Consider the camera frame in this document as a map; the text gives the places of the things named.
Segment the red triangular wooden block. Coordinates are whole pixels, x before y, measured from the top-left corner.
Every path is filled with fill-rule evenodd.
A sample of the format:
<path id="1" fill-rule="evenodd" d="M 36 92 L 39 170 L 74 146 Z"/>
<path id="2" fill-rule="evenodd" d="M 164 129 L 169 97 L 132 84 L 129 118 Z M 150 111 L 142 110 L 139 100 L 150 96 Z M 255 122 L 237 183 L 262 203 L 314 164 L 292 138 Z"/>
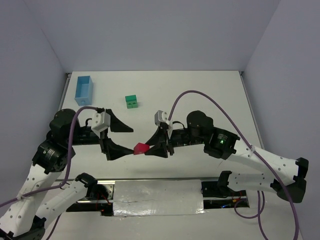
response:
<path id="1" fill-rule="evenodd" d="M 133 148 L 133 154 L 134 155 L 144 154 L 149 149 L 150 149 L 150 146 L 148 144 L 138 142 Z"/>

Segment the green arched hospital block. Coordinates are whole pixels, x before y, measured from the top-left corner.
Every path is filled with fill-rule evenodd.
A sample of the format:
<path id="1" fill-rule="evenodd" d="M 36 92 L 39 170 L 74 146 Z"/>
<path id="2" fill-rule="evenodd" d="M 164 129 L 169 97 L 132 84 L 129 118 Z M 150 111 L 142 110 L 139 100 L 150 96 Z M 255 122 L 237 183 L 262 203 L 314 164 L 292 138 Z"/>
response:
<path id="1" fill-rule="evenodd" d="M 136 100 L 130 100 L 126 102 L 126 107 L 128 109 L 138 108 L 138 102 Z"/>

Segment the green rectangular wooden block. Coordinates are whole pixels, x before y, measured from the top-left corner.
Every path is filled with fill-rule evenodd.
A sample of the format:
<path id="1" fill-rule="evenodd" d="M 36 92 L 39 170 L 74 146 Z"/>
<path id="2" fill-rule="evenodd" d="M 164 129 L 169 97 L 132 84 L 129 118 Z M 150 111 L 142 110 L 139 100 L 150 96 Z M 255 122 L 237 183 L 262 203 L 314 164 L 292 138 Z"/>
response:
<path id="1" fill-rule="evenodd" d="M 133 102 L 133 101 L 136 101 L 137 100 L 137 96 L 134 94 L 134 95 L 126 95 L 125 96 L 125 101 L 126 102 Z"/>

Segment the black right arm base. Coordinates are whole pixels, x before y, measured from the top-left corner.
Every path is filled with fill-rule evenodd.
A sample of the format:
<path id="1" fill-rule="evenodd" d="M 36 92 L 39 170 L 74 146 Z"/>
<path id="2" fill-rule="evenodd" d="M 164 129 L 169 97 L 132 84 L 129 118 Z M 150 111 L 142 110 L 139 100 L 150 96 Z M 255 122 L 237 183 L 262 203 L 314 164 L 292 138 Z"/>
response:
<path id="1" fill-rule="evenodd" d="M 230 174 L 231 171 L 223 171 L 219 177 L 201 180 L 200 192 L 205 210 L 249 207 L 245 190 L 234 191 L 228 187 Z"/>

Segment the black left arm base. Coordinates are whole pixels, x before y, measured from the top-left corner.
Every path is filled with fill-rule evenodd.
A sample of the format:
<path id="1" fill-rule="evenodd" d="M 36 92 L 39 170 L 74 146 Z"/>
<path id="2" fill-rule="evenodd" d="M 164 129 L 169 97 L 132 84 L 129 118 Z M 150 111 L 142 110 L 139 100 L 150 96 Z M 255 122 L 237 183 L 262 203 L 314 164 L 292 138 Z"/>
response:
<path id="1" fill-rule="evenodd" d="M 86 200 L 106 200 L 109 202 L 113 198 L 113 190 L 108 189 L 105 185 L 98 183 L 98 180 L 87 173 L 79 174 L 75 180 L 84 184 Z"/>

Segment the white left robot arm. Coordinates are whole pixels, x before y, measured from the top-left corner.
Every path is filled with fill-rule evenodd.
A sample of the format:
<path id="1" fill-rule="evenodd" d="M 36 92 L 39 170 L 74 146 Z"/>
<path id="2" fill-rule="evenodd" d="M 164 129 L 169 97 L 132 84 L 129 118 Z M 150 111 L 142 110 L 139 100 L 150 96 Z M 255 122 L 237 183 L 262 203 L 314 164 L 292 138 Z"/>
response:
<path id="1" fill-rule="evenodd" d="M 79 112 L 73 109 L 61 109 L 54 115 L 17 197 L 6 202 L 8 210 L 0 219 L 1 239 L 40 240 L 48 226 L 78 200 L 108 198 L 108 190 L 87 173 L 55 184 L 61 174 L 69 175 L 74 146 L 99 145 L 109 161 L 133 154 L 132 149 L 108 137 L 109 132 L 131 133 L 133 129 L 111 109 L 94 107 L 93 111 L 84 126 L 80 125 Z"/>

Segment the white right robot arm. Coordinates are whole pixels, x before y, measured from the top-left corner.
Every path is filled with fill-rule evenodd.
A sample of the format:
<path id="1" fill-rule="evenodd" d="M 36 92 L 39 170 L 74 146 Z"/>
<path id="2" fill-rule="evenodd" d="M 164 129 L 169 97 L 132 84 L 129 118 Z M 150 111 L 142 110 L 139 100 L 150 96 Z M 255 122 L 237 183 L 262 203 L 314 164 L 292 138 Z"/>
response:
<path id="1" fill-rule="evenodd" d="M 203 145 L 205 154 L 215 159 L 240 163 L 258 174 L 237 173 L 224 170 L 217 187 L 222 193 L 244 190 L 274 192 L 282 200 L 301 203 L 306 192 L 307 159 L 289 159 L 255 146 L 247 146 L 244 139 L 228 130 L 214 126 L 214 120 L 200 110 L 186 117 L 187 126 L 174 129 L 166 112 L 154 115 L 156 132 L 146 142 L 147 156 L 168 158 L 178 147 Z"/>

